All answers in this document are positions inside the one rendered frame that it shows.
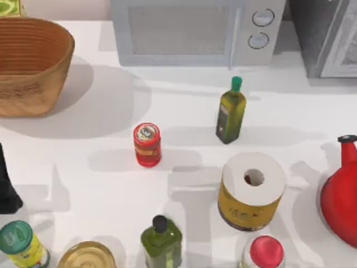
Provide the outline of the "tall green-capped olive oil bottle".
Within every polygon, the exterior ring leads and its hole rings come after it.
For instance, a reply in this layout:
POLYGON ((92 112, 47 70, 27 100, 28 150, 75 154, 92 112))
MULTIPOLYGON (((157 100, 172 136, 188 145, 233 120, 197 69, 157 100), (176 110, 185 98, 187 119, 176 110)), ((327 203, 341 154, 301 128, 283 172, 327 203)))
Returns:
POLYGON ((220 98, 216 135, 224 144, 235 141, 240 134, 247 102, 240 91, 242 82, 241 77, 232 77, 230 90, 220 98))

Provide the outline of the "white paper roll yellow wrap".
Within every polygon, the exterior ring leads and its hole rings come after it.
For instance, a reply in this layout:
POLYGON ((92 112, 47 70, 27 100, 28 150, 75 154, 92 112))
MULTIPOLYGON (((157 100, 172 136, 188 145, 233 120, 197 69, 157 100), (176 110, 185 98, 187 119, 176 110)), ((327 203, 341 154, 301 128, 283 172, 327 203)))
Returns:
POLYGON ((218 210, 241 231, 256 231, 272 220, 286 188, 280 164, 261 152, 231 157, 222 169, 218 210))

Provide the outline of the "pale microwave oven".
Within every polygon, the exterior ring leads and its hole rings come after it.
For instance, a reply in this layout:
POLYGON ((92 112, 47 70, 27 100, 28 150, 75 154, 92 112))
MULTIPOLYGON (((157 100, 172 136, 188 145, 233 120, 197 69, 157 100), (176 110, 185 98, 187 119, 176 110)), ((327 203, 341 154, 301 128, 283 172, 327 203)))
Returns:
POLYGON ((110 0, 119 62, 123 66, 267 65, 273 55, 286 0, 110 0), (252 22, 271 9, 266 27, 252 22), (264 32, 269 44, 251 49, 264 32))

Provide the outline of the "black-capped green oil bottle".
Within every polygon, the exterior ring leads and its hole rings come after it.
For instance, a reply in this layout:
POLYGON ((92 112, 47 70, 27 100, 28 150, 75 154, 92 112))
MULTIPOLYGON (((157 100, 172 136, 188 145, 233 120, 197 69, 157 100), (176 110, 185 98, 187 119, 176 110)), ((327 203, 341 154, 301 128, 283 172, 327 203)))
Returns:
POLYGON ((182 233, 173 220, 156 215, 141 234, 148 268, 179 268, 182 263, 182 233))

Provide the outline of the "microwave knob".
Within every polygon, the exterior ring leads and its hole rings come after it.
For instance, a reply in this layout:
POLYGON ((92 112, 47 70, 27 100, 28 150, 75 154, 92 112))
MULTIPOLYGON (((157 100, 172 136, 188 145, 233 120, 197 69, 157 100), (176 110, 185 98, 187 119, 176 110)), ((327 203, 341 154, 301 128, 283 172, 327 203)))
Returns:
POLYGON ((274 18, 275 14, 271 9, 262 9, 253 14, 252 22, 258 27, 266 27, 273 22, 274 18))
POLYGON ((259 32, 251 35, 248 38, 247 44, 251 49, 259 50, 265 48, 269 44, 269 36, 264 32, 259 32))

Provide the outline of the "clear jar with red lid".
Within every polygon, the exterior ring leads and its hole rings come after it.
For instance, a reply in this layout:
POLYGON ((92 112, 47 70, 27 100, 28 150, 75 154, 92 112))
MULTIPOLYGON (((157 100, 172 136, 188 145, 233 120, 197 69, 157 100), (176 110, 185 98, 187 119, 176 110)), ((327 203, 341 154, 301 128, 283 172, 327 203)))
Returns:
POLYGON ((250 239, 244 246, 238 268, 286 268, 282 244, 269 235, 250 239))

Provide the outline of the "brown woven basket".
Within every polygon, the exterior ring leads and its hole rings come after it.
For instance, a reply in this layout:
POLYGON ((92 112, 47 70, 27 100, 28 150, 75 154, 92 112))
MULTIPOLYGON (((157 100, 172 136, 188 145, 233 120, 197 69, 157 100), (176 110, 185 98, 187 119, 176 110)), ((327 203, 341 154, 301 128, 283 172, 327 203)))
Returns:
POLYGON ((57 23, 31 17, 0 18, 0 116, 51 111, 64 87, 75 48, 57 23))

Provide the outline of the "red funnel-shaped bottle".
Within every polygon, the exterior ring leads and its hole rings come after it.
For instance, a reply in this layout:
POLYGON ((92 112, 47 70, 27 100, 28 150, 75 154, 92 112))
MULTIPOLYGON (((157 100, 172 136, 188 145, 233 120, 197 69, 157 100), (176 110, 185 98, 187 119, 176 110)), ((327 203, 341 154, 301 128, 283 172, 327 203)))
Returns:
POLYGON ((330 229, 357 248, 357 135, 343 135, 341 167, 324 183, 320 206, 330 229))

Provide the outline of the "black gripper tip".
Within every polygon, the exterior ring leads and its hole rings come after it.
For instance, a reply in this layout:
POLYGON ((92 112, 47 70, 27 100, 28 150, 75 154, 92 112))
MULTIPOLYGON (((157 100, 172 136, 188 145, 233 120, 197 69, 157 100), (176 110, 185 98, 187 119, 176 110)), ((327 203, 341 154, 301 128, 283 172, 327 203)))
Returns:
POLYGON ((15 214, 22 206, 23 201, 9 178, 3 147, 0 143, 0 214, 15 214))

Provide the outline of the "yellow jar with green lid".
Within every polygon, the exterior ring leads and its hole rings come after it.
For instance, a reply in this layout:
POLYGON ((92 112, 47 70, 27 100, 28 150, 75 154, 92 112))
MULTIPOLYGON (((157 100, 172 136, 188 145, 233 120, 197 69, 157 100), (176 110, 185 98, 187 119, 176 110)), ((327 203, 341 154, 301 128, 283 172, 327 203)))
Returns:
POLYGON ((11 221, 0 229, 0 251, 18 268, 48 268, 50 253, 31 226, 21 220, 11 221))

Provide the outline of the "green patterned box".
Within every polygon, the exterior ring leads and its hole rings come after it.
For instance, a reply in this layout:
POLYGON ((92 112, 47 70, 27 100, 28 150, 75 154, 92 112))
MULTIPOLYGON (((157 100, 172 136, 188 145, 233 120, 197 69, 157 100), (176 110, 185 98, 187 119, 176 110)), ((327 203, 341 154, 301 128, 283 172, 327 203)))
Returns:
POLYGON ((23 0, 0 0, 0 17, 26 16, 23 0))

